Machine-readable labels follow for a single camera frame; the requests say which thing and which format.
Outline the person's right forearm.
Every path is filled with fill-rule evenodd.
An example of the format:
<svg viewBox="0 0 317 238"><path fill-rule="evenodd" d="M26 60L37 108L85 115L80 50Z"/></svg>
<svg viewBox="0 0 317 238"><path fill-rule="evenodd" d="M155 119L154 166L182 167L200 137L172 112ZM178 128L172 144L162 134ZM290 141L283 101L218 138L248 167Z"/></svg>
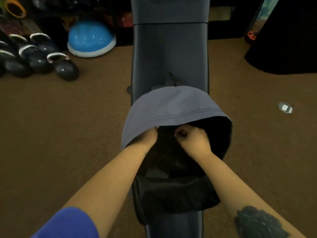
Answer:
<svg viewBox="0 0 317 238"><path fill-rule="evenodd" d="M211 181L240 238L306 238L212 152L194 156Z"/></svg>

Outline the small silver oval object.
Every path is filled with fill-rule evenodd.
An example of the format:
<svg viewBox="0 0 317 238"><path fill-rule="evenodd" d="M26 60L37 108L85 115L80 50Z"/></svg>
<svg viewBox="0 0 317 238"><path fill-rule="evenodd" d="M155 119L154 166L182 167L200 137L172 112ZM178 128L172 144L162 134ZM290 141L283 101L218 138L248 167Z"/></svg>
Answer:
<svg viewBox="0 0 317 238"><path fill-rule="evenodd" d="M286 102L279 102L277 104L277 108L282 111L283 113L286 114L292 114L294 111L293 106L291 106L290 104L286 103Z"/></svg>

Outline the row of black kettlebells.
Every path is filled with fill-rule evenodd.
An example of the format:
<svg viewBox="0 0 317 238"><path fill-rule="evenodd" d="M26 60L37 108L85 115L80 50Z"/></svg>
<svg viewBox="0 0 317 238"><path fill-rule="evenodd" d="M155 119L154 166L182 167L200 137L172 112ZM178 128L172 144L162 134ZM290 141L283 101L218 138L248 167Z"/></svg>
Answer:
<svg viewBox="0 0 317 238"><path fill-rule="evenodd" d="M77 65L45 33L36 32L28 38L9 34L8 38L11 44L0 36L0 76L7 72L27 78L33 73L46 75L55 71L62 80L78 79Z"/></svg>

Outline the orange and black object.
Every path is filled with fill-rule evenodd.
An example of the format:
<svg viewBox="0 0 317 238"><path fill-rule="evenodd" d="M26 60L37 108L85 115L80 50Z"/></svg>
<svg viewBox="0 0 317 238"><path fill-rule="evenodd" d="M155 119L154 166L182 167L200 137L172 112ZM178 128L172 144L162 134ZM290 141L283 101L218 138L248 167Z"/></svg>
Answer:
<svg viewBox="0 0 317 238"><path fill-rule="evenodd" d="M251 30L251 31L249 31L249 32L246 34L246 36L245 36L246 42L249 43L249 44L252 44L252 43L255 41L255 39L256 39L258 33L259 33L258 30Z"/></svg>

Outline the dark blue padded workout bench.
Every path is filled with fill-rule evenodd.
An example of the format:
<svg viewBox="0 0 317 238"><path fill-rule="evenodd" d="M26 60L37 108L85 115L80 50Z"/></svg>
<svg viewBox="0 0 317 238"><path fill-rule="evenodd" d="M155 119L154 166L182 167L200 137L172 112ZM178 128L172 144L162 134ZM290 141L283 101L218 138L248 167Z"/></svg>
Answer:
<svg viewBox="0 0 317 238"><path fill-rule="evenodd" d="M131 104L170 78L209 93L210 0L131 0Z"/></svg>

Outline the grey shirt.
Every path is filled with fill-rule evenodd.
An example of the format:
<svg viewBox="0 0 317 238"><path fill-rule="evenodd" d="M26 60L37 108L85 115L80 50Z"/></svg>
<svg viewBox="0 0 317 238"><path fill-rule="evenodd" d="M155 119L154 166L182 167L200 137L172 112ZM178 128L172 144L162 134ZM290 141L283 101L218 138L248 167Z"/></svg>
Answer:
<svg viewBox="0 0 317 238"><path fill-rule="evenodd" d="M225 157L232 135L232 121L205 91L189 86L164 87L138 98L130 107L121 135L121 150L152 127L196 122L208 135L213 153Z"/></svg>

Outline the person's blue sleeve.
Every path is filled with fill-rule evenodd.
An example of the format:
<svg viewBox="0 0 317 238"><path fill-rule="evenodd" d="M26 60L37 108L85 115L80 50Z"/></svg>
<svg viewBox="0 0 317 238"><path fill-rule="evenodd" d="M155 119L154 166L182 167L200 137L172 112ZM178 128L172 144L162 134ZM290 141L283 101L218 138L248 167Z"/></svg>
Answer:
<svg viewBox="0 0 317 238"><path fill-rule="evenodd" d="M59 210L31 238L100 238L92 219L82 210Z"/></svg>

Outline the black draped cloth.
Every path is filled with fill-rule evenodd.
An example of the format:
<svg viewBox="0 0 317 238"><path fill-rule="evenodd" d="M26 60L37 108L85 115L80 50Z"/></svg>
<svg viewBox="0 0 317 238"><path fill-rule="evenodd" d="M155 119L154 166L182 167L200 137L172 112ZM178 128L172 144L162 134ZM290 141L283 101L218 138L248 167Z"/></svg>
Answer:
<svg viewBox="0 0 317 238"><path fill-rule="evenodd" d="M317 0L279 0L244 58L275 75L317 75Z"/></svg>

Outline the black garment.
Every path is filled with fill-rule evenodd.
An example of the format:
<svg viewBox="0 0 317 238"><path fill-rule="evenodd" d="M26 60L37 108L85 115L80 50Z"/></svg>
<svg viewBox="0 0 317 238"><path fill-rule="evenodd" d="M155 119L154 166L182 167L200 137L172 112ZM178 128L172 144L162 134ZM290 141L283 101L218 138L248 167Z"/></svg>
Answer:
<svg viewBox="0 0 317 238"><path fill-rule="evenodd" d="M203 211L220 203L205 172L176 140L175 129L176 126L158 128L157 141L133 181L134 209L142 225L171 214Z"/></svg>

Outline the person's left hand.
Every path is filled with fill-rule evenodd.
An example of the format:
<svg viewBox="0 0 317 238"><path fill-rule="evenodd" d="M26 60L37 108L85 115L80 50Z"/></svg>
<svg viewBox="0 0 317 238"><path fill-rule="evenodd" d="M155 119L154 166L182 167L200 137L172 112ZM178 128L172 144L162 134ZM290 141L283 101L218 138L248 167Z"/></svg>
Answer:
<svg viewBox="0 0 317 238"><path fill-rule="evenodd" d="M130 145L139 145L145 148L145 150L148 152L154 144L150 144L149 142L149 130L146 130L145 132L138 135L136 138L134 138L130 143Z"/></svg>

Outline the person's left forearm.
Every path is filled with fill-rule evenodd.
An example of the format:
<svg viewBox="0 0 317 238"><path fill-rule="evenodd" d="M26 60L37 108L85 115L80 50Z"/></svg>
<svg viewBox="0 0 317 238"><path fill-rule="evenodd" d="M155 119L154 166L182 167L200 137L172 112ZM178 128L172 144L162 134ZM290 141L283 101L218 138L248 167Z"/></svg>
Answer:
<svg viewBox="0 0 317 238"><path fill-rule="evenodd" d="M132 144L98 171L65 204L84 211L97 228L100 238L107 238L151 146Z"/></svg>

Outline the blue half balance ball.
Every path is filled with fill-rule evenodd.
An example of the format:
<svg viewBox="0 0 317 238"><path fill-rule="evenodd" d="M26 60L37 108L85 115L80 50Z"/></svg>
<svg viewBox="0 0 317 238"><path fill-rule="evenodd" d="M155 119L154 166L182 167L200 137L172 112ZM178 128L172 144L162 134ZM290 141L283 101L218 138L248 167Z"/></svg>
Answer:
<svg viewBox="0 0 317 238"><path fill-rule="evenodd" d="M78 21L69 29L67 48L78 57L101 56L111 51L116 44L116 34L96 20Z"/></svg>

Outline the person's right hand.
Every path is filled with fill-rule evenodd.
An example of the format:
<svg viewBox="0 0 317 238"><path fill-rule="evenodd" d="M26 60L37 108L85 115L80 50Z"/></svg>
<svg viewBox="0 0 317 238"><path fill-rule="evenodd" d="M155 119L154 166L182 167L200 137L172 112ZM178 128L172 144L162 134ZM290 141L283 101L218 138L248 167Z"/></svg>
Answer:
<svg viewBox="0 0 317 238"><path fill-rule="evenodd" d="M212 155L206 132L198 127L184 124L176 128L175 138L184 151L196 161Z"/></svg>

